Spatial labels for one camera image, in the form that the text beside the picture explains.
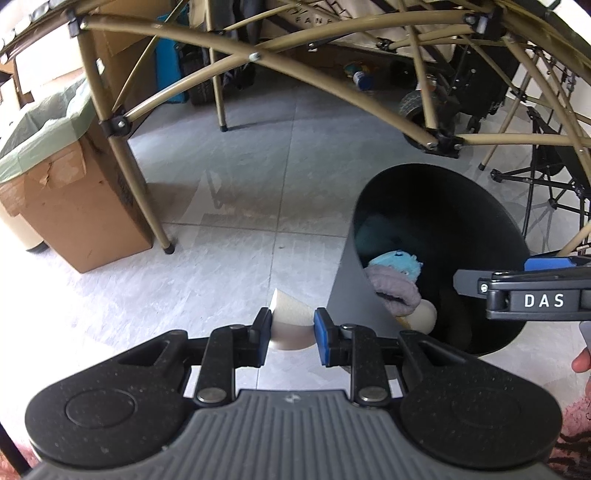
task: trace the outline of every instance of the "white tile floor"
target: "white tile floor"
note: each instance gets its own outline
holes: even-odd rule
[[[269,76],[272,82],[265,81]],[[323,92],[269,73],[261,80],[228,97],[227,133],[219,132],[212,105],[164,105],[131,141],[178,241],[174,255],[153,248],[80,275],[51,251],[12,248],[0,230],[0,420],[10,434],[25,437],[24,409],[39,389],[158,333],[181,328],[203,336],[221,325],[250,323],[275,288],[325,305],[355,200],[387,167],[421,162],[454,169],[522,221],[525,186],[494,183],[476,168],[486,147],[467,147],[459,160],[424,155],[380,120]],[[495,131],[502,119],[501,112],[483,131]],[[529,128],[523,118],[512,124],[515,131]],[[499,147],[491,165],[523,166],[529,155],[529,147]],[[528,237],[534,252],[558,248],[577,230],[576,215],[553,213],[545,200],[540,189]],[[533,380],[572,390],[572,379],[563,376],[582,340],[574,326],[548,328],[562,339],[561,351],[548,354],[552,365],[540,345],[497,363],[510,367],[527,357],[538,365]],[[346,388],[348,376],[322,368],[310,348],[270,351],[266,366],[239,371],[237,383]]]

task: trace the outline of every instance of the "floor tile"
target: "floor tile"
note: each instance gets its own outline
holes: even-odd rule
[[[349,390],[349,374],[341,367],[323,367],[316,345],[295,351],[269,349],[259,370],[261,390]]]
[[[365,184],[388,167],[423,162],[424,157],[388,124],[327,93],[300,86],[280,231],[345,236]]]
[[[312,308],[326,306],[345,239],[278,233],[269,295],[278,288]]]
[[[138,129],[131,146],[163,221],[276,228],[295,96],[292,80],[266,75],[275,88],[229,97],[228,132],[214,105],[191,104],[163,105]]]
[[[252,323],[267,303],[274,233],[168,232],[173,255],[154,247],[83,275],[52,251],[0,248],[0,270],[11,272],[0,275],[0,377],[15,386],[0,398],[0,420],[11,433],[24,437],[28,400],[51,382],[171,329],[201,337]],[[237,386],[255,388],[257,374],[241,369]]]

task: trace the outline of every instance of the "curved metal pole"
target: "curved metal pole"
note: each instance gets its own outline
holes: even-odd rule
[[[422,44],[428,40],[439,40],[440,38],[455,37],[456,35],[469,34],[472,29],[468,25],[450,25],[448,27],[439,28],[430,32],[421,33],[417,36],[418,41]],[[410,38],[399,40],[391,43],[388,46],[389,50],[396,50],[401,47],[409,47]]]
[[[591,222],[587,222],[581,230],[556,254],[557,257],[566,257],[572,253],[591,234]]]
[[[487,46],[487,47],[505,47],[505,44],[500,41],[494,40],[471,40],[472,43],[480,46]],[[424,40],[419,41],[419,45],[469,45],[469,43],[464,40],[463,38],[442,38],[440,40]],[[525,43],[519,44],[522,48],[526,50],[533,50],[535,47],[533,45],[526,45]]]
[[[583,148],[581,140],[577,135],[576,129],[573,127],[572,122],[566,110],[562,106],[562,104],[558,101],[555,97],[554,91],[552,87],[548,84],[538,67],[534,64],[531,60],[530,56],[523,50],[521,47],[515,44],[515,39],[512,35],[505,35],[503,37],[503,42],[507,45],[507,48],[511,51],[511,53],[515,56],[517,60],[519,60],[526,70],[530,73],[532,78],[538,84],[538,87],[542,90],[546,100],[550,103],[552,108],[555,110],[560,123],[564,125],[564,129],[566,130],[566,134],[571,141],[571,144],[574,148],[575,153],[577,154],[579,161],[581,162],[581,166],[585,171],[585,175],[587,178],[591,179],[591,161],[589,160],[589,152]]]
[[[205,0],[205,28],[208,32],[214,30],[212,20],[212,0]],[[216,63],[216,51],[213,48],[209,49],[209,63],[213,65]],[[216,99],[217,124],[222,132],[228,131],[226,125],[226,110],[223,104],[222,80],[216,75],[212,78],[213,82],[213,96]]]
[[[286,2],[288,4],[290,4],[290,5],[293,5],[294,7],[299,7],[300,6],[298,4],[298,2],[296,2],[296,1],[292,1],[292,0],[282,0],[282,1],[284,1],[284,2]],[[332,14],[330,12],[327,12],[323,8],[316,7],[312,3],[304,4],[304,5],[306,7],[309,7],[311,10],[313,10],[320,17],[324,17],[324,18],[326,18],[328,20],[332,20],[334,22],[348,22],[348,21],[350,21],[350,20],[343,20],[338,15],[335,15],[335,14]],[[374,37],[372,34],[369,34],[366,31],[361,31],[361,32],[358,32],[358,33],[361,34],[361,35],[363,35],[366,40],[370,41],[374,45],[380,43],[380,39],[378,37]]]
[[[266,12],[262,12],[258,15],[253,15],[252,17],[245,18],[244,20],[240,20],[229,27],[224,28],[224,32],[231,32],[232,30],[237,30],[240,27],[244,27],[252,22],[257,22],[259,20],[264,20],[265,18],[272,17],[273,15],[278,15],[283,12],[287,12],[288,10],[292,10],[294,8],[293,5],[282,5],[277,8],[271,8]]]
[[[591,67],[589,66],[591,60],[587,60],[587,63],[583,62],[576,53],[573,54],[573,50],[567,48],[567,45],[563,41],[556,40],[543,28],[533,27],[530,23],[511,11],[504,13],[502,23],[510,31],[514,31],[520,36],[527,38],[553,57],[560,59],[564,65],[591,85]]]
[[[82,31],[77,36],[77,40],[80,47],[82,65],[86,73],[86,81],[90,86],[92,102],[95,104],[96,114],[100,121],[108,120],[111,117],[111,104],[109,101],[109,95],[105,90],[102,79],[100,78],[99,69],[96,67],[96,49],[92,33]],[[129,148],[127,140],[123,137],[113,136],[109,137],[108,140],[113,149],[117,163],[121,168],[123,177],[128,183],[129,189],[152,229],[154,236],[160,242],[165,253],[173,253],[174,245],[168,239],[160,220],[158,220],[158,217],[150,204],[150,199],[148,198],[143,185],[143,178],[138,178],[139,167],[137,166],[135,157]]]
[[[538,54],[534,55],[534,58],[532,60],[534,62],[534,64],[538,63],[538,58],[540,58]],[[525,76],[523,77],[523,81],[521,82],[521,86],[519,87],[519,91],[525,92],[527,90],[527,87],[530,85],[530,81],[531,81],[531,75],[528,72],[525,72]],[[511,105],[511,108],[509,109],[509,112],[507,112],[507,116],[503,120],[503,124],[501,125],[501,128],[499,129],[500,134],[504,134],[507,131],[507,128],[509,128],[509,124],[511,123],[511,120],[513,120],[513,117],[515,116],[515,113],[517,112],[517,109],[519,108],[520,104],[521,104],[521,99],[518,96],[516,96],[515,99],[513,100],[513,104]],[[491,158],[494,155],[496,148],[498,146],[499,145],[493,145],[493,147],[488,151],[488,153],[486,154],[484,159],[480,162],[480,165],[478,165],[479,170],[485,169],[485,167],[488,165],[488,162],[491,160]]]
[[[542,100],[541,98],[536,98],[536,97],[532,97],[532,96],[528,95],[526,100],[531,103],[537,103],[538,105],[545,106],[546,108],[550,108],[550,109],[552,108],[552,106],[548,102],[546,102],[545,100]],[[584,124],[587,124],[587,125],[591,125],[591,118],[589,118],[588,116],[581,115],[580,113],[577,113],[577,112],[574,113],[574,116],[580,122],[583,122]]]
[[[381,25],[380,28],[388,28],[388,27],[403,27],[405,24],[413,25],[415,22],[420,21],[422,24],[437,24],[437,23],[445,23],[450,22],[454,23],[456,21],[460,21],[462,18],[463,13],[460,11],[453,11],[452,15],[446,15],[445,17],[441,17],[439,14],[441,12],[408,12],[405,14],[396,13],[396,14],[385,14],[381,15],[380,17],[376,17],[379,20],[379,24]],[[384,17],[386,17],[387,23],[386,26],[383,25]],[[332,36],[340,36],[341,32],[343,34],[354,33],[356,30],[364,27],[363,24],[365,22],[356,21],[359,19],[354,20],[347,20],[346,23],[340,22],[339,24],[328,24],[323,25],[321,27],[314,27],[308,30],[298,31],[289,35],[285,35],[280,38],[276,38],[273,40],[269,40],[259,44],[261,47],[266,48],[268,50],[272,50],[275,52],[288,50],[289,48],[297,47],[299,45],[304,45],[311,41],[320,40],[322,38],[331,38]],[[161,103],[164,103],[169,98],[172,98],[175,95],[178,95],[189,88],[198,85],[201,82],[204,82],[214,75],[219,75],[220,73],[226,72],[233,68],[239,67],[246,63],[246,60],[243,57],[237,56],[230,56],[225,57],[224,59],[219,60],[216,62],[215,65],[208,65],[202,69],[199,69],[196,72],[193,72],[186,77],[178,80],[177,82],[169,85],[165,89],[157,92],[156,94],[152,95],[147,100],[138,104],[135,108],[132,108],[126,116],[131,120],[134,121],[138,119],[140,116],[148,113],[149,111],[156,108]]]
[[[476,45],[474,42],[472,42],[472,39],[466,35],[460,35],[464,40],[466,40],[468,42],[468,45],[470,45],[474,51],[476,53],[478,53],[478,55],[480,55],[482,57],[482,60],[484,60],[485,62],[487,62],[487,64],[489,64],[489,66],[496,72],[496,74],[501,77],[501,80],[503,80],[503,82],[505,82],[509,88],[511,89],[515,89],[515,85],[513,85],[513,82],[511,81],[511,79],[506,75],[505,72],[503,72],[503,70],[501,70],[501,68],[496,64],[496,62],[484,51],[482,50],[478,45]]]
[[[398,0],[398,9],[402,13],[406,13],[406,3],[404,0]],[[414,71],[417,74],[418,87],[421,92],[421,100],[423,101],[423,115],[425,117],[425,126],[431,129],[437,129],[439,122],[437,121],[437,112],[433,105],[433,97],[429,88],[427,80],[427,70],[425,68],[425,61],[421,48],[418,46],[417,30],[413,25],[408,25],[405,30],[410,41],[410,47],[413,50]]]
[[[436,10],[432,12],[406,12],[382,15],[368,15],[362,18],[352,18],[341,22],[332,22],[319,27],[300,30],[289,35],[274,38],[264,44],[264,48],[273,51],[283,51],[310,42],[326,38],[344,37],[351,33],[366,30],[381,30],[390,27],[406,27],[407,25],[454,25],[464,22],[465,10]]]
[[[185,7],[185,5],[187,5],[188,3],[189,3],[189,0],[181,0],[178,3],[178,5],[176,7],[174,7],[173,11],[170,12],[170,14],[166,18],[166,20],[164,20],[164,23],[174,22],[178,18],[178,16],[181,14],[181,12],[183,11],[183,8]],[[150,40],[150,43],[148,43],[148,46],[144,49],[144,52],[140,55],[140,57],[138,58],[138,61],[135,62],[134,68],[131,70],[129,76],[127,77],[127,80],[123,84],[123,88],[119,92],[119,95],[117,96],[117,100],[115,100],[115,104],[113,105],[113,108],[111,109],[112,113],[115,113],[117,111],[117,109],[121,105],[123,105],[123,103],[125,102],[125,99],[129,95],[129,91],[131,90],[131,87],[134,84],[135,78],[137,77],[140,68],[142,67],[142,65],[144,64],[146,59],[149,58],[150,55],[152,55],[152,53],[156,49],[156,44],[158,43],[159,40],[160,40],[160,37],[152,37],[152,40]]]
[[[548,134],[460,134],[466,145],[558,145],[572,147],[566,135]],[[577,137],[581,145],[591,148],[591,138]]]
[[[546,59],[546,57],[544,55],[542,55],[542,61],[544,62],[545,67],[548,69],[548,75],[550,75],[550,79],[552,80],[552,83],[554,84],[554,87],[556,88],[556,92],[558,93],[559,97],[562,98],[562,101],[564,102],[564,107],[566,109],[566,113],[568,114],[568,116],[571,118],[571,120],[573,122],[574,130],[576,131],[576,133],[579,137],[582,137],[583,136],[583,129],[581,128],[581,125],[579,124],[577,117],[575,115],[575,111],[574,111],[572,105],[570,104],[569,96],[566,94],[566,92],[562,88],[562,84],[558,80],[558,77],[556,76],[556,73],[554,72],[552,65],[550,65],[550,62],[548,62],[548,60]]]
[[[415,139],[421,145],[425,145],[428,148],[434,148],[437,145],[435,137],[428,132],[425,132],[425,130],[418,125],[383,107],[373,98],[362,92],[351,89],[349,85],[322,72],[314,70],[295,60],[271,53],[268,50],[260,48],[260,46],[250,46],[235,40],[223,38],[219,35],[190,30],[177,25],[165,25],[163,23],[154,23],[139,18],[124,18],[113,15],[88,16],[83,21],[83,28],[89,30],[136,33],[138,35],[159,34],[172,40],[201,47],[214,48],[217,51],[227,54],[237,54],[240,56],[242,63],[247,61],[250,57],[251,60],[256,59],[256,62],[264,67],[292,76],[302,82],[309,83],[310,85],[329,92],[352,105],[360,107],[399,129],[402,133]]]

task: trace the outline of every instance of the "plush toy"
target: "plush toy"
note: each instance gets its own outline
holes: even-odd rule
[[[408,330],[417,330],[428,335],[435,328],[437,309],[428,300],[421,299],[421,303],[406,317],[396,317],[398,323]]]
[[[417,281],[418,276],[421,274],[421,267],[423,266],[421,262],[417,261],[416,255],[408,254],[403,250],[396,250],[380,255],[370,261],[369,265],[391,267],[404,273],[412,282]]]

